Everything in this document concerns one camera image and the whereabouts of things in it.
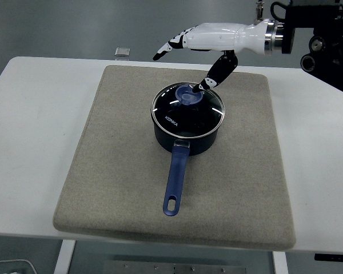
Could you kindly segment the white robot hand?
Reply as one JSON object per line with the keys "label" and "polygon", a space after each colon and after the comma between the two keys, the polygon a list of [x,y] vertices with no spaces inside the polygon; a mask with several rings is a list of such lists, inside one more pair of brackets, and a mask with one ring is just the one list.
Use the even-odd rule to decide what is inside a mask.
{"label": "white robot hand", "polygon": [[194,93],[208,90],[220,85],[235,70],[238,52],[250,50],[256,54],[265,54],[268,23],[268,19],[256,25],[202,23],[182,31],[166,42],[153,56],[153,60],[159,60],[174,49],[223,52],[206,77],[193,87]]}

